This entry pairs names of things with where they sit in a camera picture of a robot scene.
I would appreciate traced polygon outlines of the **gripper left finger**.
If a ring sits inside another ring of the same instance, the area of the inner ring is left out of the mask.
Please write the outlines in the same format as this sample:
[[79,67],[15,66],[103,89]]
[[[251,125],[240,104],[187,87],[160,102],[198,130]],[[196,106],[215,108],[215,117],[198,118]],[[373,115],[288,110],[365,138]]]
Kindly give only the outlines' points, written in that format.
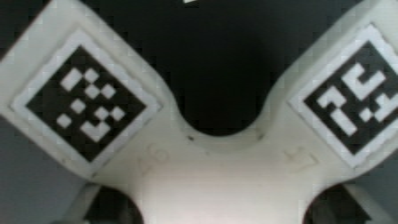
[[137,205],[125,193],[103,185],[87,184],[61,224],[144,224]]

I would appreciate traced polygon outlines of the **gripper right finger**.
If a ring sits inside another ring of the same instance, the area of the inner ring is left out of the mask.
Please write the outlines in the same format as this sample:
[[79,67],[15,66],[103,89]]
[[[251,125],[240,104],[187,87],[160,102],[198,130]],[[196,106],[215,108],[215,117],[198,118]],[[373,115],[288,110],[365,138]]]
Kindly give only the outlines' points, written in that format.
[[386,211],[357,184],[333,186],[315,198],[302,224],[382,224]]

